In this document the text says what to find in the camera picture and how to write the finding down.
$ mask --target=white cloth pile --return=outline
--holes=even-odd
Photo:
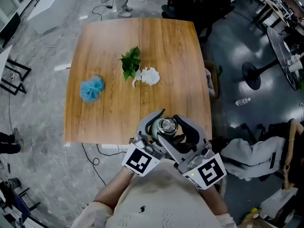
[[[145,67],[142,72],[140,70],[137,70],[135,79],[132,82],[133,88],[135,88],[135,82],[137,80],[141,80],[144,83],[152,86],[156,84],[160,80],[160,73],[155,70],[154,67],[151,67],[149,70],[147,67]]]
[[[213,83],[212,83],[212,80],[211,80],[211,73],[209,72],[208,69],[205,68],[205,70],[206,70],[206,77],[207,77],[209,95],[215,95]]]
[[[249,145],[247,141],[242,139],[233,139],[221,151],[221,155],[233,159],[240,164],[238,166],[232,163],[224,163],[225,169],[239,177],[250,181],[253,177],[260,177],[276,172],[280,168],[280,160],[282,155],[285,139],[281,137],[271,137],[265,141],[257,142]],[[271,158],[275,161],[270,168]]]

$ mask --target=white crumpled paper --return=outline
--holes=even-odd
[[[154,67],[151,67],[149,70],[147,67],[145,67],[142,72],[140,73],[140,70],[137,70],[135,79],[132,82],[133,88],[135,88],[135,82],[137,80],[141,80],[144,83],[152,86],[156,84],[160,80],[160,73],[155,70]]]

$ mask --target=green plant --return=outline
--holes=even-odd
[[[123,64],[123,77],[127,80],[128,77],[135,78],[136,71],[139,69],[141,63],[138,59],[141,54],[138,47],[131,48],[130,51],[127,51],[125,55],[122,55],[120,59]]]

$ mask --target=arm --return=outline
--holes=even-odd
[[[94,198],[94,202],[100,202],[109,206],[112,210],[128,187],[134,173],[123,167],[108,185],[106,185]]]
[[[289,139],[288,139],[288,152],[285,159],[285,164],[283,167],[283,173],[284,173],[284,189],[290,189],[295,184],[290,183],[288,180],[288,173],[289,173],[289,166],[290,162],[293,158],[294,153],[294,142],[295,142],[295,133],[297,132],[299,135],[303,133],[303,126],[297,122],[296,120],[291,120],[290,123],[290,130],[289,130]]]
[[[214,215],[222,215],[228,213],[228,209],[224,200],[214,186],[206,190],[199,189],[199,193]]]

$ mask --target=white desk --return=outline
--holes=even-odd
[[[78,0],[40,0],[28,17],[39,34],[60,26]]]

